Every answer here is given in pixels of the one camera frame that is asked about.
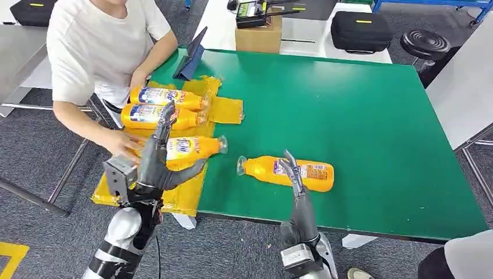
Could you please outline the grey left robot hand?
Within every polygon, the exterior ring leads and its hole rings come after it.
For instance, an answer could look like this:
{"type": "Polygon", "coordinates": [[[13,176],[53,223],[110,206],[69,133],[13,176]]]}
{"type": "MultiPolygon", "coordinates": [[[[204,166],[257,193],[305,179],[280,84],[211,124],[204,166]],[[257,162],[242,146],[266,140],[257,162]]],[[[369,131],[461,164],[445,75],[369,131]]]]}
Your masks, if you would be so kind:
{"type": "Polygon", "coordinates": [[[197,176],[206,164],[198,159],[194,164],[179,171],[167,168],[167,143],[172,125],[176,122],[176,106],[171,101],[161,110],[156,130],[149,136],[141,153],[137,183],[168,191],[197,176]]]}

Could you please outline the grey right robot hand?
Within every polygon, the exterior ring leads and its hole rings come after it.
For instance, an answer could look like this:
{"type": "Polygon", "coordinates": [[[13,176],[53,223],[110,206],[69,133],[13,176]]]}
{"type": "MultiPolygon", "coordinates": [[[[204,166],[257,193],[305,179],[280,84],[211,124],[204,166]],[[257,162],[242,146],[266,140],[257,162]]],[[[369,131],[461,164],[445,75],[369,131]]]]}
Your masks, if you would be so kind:
{"type": "Polygon", "coordinates": [[[284,151],[284,157],[280,159],[280,164],[291,181],[294,197],[291,217],[288,221],[282,222],[280,226],[283,243],[286,246],[305,243],[314,247],[319,240],[319,232],[315,222],[310,191],[303,184],[300,168],[288,150],[284,151]]]}

